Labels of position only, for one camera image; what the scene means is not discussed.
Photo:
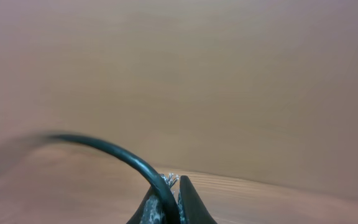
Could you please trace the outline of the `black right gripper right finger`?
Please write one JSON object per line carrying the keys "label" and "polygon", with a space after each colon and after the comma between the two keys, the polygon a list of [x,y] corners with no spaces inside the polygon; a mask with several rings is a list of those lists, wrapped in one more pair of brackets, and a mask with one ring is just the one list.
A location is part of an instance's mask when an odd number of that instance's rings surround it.
{"label": "black right gripper right finger", "polygon": [[186,175],[180,177],[178,207],[181,224],[217,224]]}

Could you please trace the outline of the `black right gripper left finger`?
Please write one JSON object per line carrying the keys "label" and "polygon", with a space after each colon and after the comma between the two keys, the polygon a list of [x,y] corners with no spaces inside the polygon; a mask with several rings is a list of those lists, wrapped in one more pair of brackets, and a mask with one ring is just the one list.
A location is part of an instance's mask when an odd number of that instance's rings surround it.
{"label": "black right gripper left finger", "polygon": [[160,199],[156,196],[152,188],[149,188],[143,201],[140,203],[135,214],[129,219],[127,224],[164,224],[166,223],[165,214]]}

